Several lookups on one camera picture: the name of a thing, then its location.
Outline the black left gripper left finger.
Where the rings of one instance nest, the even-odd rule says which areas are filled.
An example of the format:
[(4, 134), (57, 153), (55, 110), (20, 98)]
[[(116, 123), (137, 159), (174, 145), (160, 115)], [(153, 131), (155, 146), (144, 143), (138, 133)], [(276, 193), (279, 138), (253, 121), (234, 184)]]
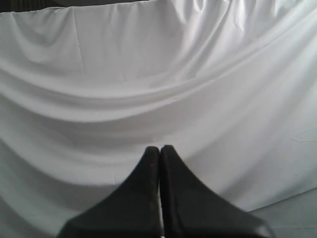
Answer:
[(159, 238), (159, 149), (147, 147), (132, 173), (107, 198), (69, 219), (60, 238)]

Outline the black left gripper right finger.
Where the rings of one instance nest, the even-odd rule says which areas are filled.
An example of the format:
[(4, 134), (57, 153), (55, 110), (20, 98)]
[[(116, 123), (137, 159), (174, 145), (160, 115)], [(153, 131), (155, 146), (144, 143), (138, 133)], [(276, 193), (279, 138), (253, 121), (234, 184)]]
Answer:
[(160, 151), (159, 188), (167, 238), (270, 238), (267, 223), (221, 198), (186, 166), (175, 148)]

